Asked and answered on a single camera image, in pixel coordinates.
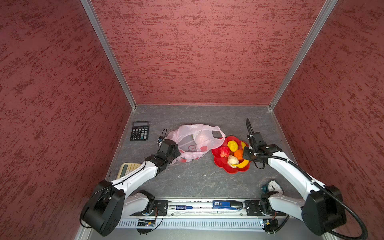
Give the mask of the fake orange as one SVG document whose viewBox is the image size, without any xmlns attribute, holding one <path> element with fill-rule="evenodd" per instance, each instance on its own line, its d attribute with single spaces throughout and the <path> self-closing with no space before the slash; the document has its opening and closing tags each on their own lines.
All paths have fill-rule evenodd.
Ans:
<svg viewBox="0 0 384 240">
<path fill-rule="evenodd" d="M 234 152 L 234 157 L 236 157 L 239 161 L 243 160 L 243 154 L 244 151 L 242 149 L 238 149 L 236 152 Z"/>
</svg>

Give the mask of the fake yellow banana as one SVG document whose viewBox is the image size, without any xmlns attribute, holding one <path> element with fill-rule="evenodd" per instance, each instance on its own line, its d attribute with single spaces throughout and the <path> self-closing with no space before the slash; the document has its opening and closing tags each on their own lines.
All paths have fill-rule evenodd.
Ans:
<svg viewBox="0 0 384 240">
<path fill-rule="evenodd" d="M 247 146 L 247 144 L 244 143 L 244 142 L 241 142 L 241 144 L 242 144 L 242 149 L 244 150 L 244 148 Z M 249 164 L 249 162 L 250 162 L 249 160 L 243 160 L 239 164 L 235 164 L 235 165 L 232 164 L 232 166 L 236 167 L 236 168 L 239 168 L 239 169 L 243 169 L 243 168 L 245 168 Z"/>
</svg>

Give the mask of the fake yellow lemon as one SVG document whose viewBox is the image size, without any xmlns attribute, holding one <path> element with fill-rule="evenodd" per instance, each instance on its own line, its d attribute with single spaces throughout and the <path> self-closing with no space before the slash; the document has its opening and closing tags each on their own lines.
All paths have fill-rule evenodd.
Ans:
<svg viewBox="0 0 384 240">
<path fill-rule="evenodd" d="M 233 153 L 239 149 L 239 145 L 236 141 L 228 141 L 227 146 Z"/>
</svg>

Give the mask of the pink plastic bag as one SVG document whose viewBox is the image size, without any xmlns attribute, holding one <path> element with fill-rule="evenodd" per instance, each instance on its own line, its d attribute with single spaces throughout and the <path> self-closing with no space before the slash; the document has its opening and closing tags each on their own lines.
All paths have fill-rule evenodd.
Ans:
<svg viewBox="0 0 384 240">
<path fill-rule="evenodd" d="M 181 154 L 173 163 L 189 163 L 222 146 L 226 135 L 218 126 L 195 124 L 182 125 L 170 132 L 166 138 L 178 145 Z"/>
</svg>

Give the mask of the fake small tan fruit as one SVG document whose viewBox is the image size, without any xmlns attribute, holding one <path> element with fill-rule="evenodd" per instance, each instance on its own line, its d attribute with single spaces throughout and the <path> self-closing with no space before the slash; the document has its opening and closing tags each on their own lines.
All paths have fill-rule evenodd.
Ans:
<svg viewBox="0 0 384 240">
<path fill-rule="evenodd" d="M 236 158 L 235 156 L 233 155 L 229 155 L 228 157 L 228 160 L 227 160 L 227 164 L 233 168 L 233 169 L 236 169 L 237 168 L 237 165 L 239 164 L 239 160 L 238 158 Z"/>
</svg>

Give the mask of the fake red apple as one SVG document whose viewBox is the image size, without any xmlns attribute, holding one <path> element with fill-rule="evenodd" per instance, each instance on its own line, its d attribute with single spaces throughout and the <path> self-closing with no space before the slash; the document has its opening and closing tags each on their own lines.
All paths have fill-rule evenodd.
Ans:
<svg viewBox="0 0 384 240">
<path fill-rule="evenodd" d="M 231 155 L 231 150 L 227 146 L 221 146 L 218 150 L 218 155 L 221 158 L 228 158 Z"/>
</svg>

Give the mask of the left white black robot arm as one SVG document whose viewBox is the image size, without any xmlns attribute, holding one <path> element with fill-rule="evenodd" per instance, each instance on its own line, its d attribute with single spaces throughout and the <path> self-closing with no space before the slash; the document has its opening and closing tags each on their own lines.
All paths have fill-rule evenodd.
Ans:
<svg viewBox="0 0 384 240">
<path fill-rule="evenodd" d="M 155 208 L 155 197 L 146 191 L 132 193 L 166 170 L 168 164 L 180 155 L 179 146 L 167 139 L 162 141 L 155 155 L 145 158 L 133 172 L 112 182 L 99 182 L 81 211 L 81 226 L 105 237 L 122 218 L 139 212 L 151 213 Z"/>
</svg>

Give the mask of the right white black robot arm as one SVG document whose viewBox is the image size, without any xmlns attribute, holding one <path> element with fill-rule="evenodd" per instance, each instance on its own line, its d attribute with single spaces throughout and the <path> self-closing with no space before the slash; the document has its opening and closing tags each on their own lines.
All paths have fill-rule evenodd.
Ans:
<svg viewBox="0 0 384 240">
<path fill-rule="evenodd" d="M 277 190 L 270 190 L 261 196 L 261 213 L 270 216 L 276 212 L 286 214 L 302 221 L 315 235 L 329 233 L 343 240 L 350 240 L 335 232 L 346 224 L 349 213 L 361 228 L 358 240 L 368 238 L 368 229 L 363 220 L 343 202 L 341 191 L 335 186 L 327 186 L 310 176 L 306 171 L 291 161 L 283 150 L 275 144 L 267 145 L 259 132 L 248 130 L 250 143 L 244 150 L 244 159 L 254 163 L 269 165 L 278 171 L 301 195 L 301 199 L 287 197 Z"/>
</svg>

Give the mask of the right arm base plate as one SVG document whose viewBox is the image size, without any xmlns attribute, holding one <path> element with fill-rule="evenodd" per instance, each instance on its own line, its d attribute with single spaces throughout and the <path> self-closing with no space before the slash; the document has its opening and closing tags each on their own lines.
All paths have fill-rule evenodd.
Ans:
<svg viewBox="0 0 384 240">
<path fill-rule="evenodd" d="M 285 217 L 286 214 L 272 211 L 270 214 L 265 214 L 261 211 L 259 200 L 245 200 L 245 209 L 249 217 Z"/>
</svg>

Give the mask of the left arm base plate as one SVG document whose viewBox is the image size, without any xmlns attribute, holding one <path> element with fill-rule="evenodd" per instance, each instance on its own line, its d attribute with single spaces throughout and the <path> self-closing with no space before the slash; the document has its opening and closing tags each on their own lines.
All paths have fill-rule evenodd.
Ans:
<svg viewBox="0 0 384 240">
<path fill-rule="evenodd" d="M 160 216 L 166 216 L 167 215 L 168 208 L 169 208 L 169 201 L 168 200 L 155 200 L 154 204 L 155 205 L 154 205 L 153 209 L 150 210 L 149 212 L 136 212 L 136 213 L 132 214 L 132 216 L 154 217 L 156 215 L 155 214 L 155 208 L 158 211 L 158 215 L 160 215 Z"/>
</svg>

